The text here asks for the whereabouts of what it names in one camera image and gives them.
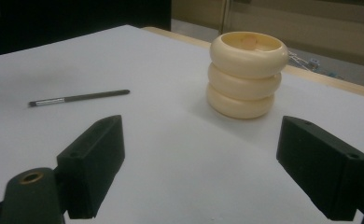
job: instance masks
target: screw hole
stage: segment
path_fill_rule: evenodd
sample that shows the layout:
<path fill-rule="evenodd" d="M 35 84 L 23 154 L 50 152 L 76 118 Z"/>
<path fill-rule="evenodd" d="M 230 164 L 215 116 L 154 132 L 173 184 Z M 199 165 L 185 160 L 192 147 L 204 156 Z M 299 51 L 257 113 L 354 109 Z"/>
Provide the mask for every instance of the screw hole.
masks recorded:
<path fill-rule="evenodd" d="M 20 183 L 25 185 L 25 184 L 32 184 L 36 181 L 38 181 L 39 179 L 41 179 L 43 177 L 43 173 L 40 172 L 34 172 L 34 173 L 30 173 L 28 175 L 25 175 L 21 180 Z"/>
<path fill-rule="evenodd" d="M 359 156 L 357 154 L 354 154 L 354 153 L 349 153 L 349 154 L 347 154 L 347 156 L 349 158 L 352 158 L 352 159 L 358 159 L 359 158 Z"/>

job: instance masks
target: thin pen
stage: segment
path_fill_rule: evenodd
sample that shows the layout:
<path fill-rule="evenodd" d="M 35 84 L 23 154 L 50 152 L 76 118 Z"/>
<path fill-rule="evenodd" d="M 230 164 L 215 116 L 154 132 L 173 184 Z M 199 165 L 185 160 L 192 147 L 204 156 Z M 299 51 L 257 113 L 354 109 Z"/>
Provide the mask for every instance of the thin pen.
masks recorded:
<path fill-rule="evenodd" d="M 118 95 L 125 95 L 130 93 L 129 90 L 121 90 L 121 91 L 106 91 L 106 92 L 98 92 L 93 94 L 86 94 L 86 95 L 77 95 L 77 96 L 66 96 L 60 98 L 53 98 L 47 100 L 40 100 L 40 101 L 32 101 L 28 103 L 29 106 L 39 106 L 39 105 L 54 105 L 60 103 L 68 103 L 74 101 L 81 101 L 81 100 L 90 100 L 96 98 L 103 98 L 109 96 L 118 96 Z"/>

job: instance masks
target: stacked cream rings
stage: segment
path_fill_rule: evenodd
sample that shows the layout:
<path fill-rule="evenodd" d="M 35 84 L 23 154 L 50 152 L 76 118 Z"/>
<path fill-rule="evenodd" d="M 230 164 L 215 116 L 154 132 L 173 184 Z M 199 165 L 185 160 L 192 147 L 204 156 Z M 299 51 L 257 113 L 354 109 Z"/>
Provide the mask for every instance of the stacked cream rings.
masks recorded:
<path fill-rule="evenodd" d="M 234 32 L 211 44 L 207 101 L 216 111 L 237 119 L 266 114 L 273 105 L 287 65 L 287 47 L 258 33 Z"/>
<path fill-rule="evenodd" d="M 217 68 L 241 78 L 273 76 L 289 60 L 287 46 L 283 42 L 269 35 L 251 32 L 219 36 L 211 44 L 210 56 Z"/>

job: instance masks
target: dark background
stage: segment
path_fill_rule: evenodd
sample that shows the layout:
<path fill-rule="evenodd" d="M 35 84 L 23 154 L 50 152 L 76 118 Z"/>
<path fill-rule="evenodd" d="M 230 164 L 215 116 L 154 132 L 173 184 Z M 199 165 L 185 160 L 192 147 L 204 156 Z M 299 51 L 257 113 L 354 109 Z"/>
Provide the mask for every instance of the dark background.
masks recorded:
<path fill-rule="evenodd" d="M 0 0 L 0 54 L 129 24 L 171 29 L 171 0 Z"/>

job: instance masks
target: wall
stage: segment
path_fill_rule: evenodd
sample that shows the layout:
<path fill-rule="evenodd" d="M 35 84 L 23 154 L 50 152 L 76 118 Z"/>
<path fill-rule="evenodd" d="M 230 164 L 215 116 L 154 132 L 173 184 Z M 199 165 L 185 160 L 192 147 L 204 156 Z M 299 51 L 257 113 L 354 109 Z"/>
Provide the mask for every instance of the wall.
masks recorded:
<path fill-rule="evenodd" d="M 173 17 L 219 28 L 223 2 L 173 0 Z M 232 2 L 225 32 L 247 30 L 273 35 L 295 49 L 364 65 L 362 5 L 314 0 Z M 190 10 L 181 10 L 179 5 Z"/>
<path fill-rule="evenodd" d="M 0 54 L 130 24 L 171 29 L 171 0 L 0 0 Z"/>

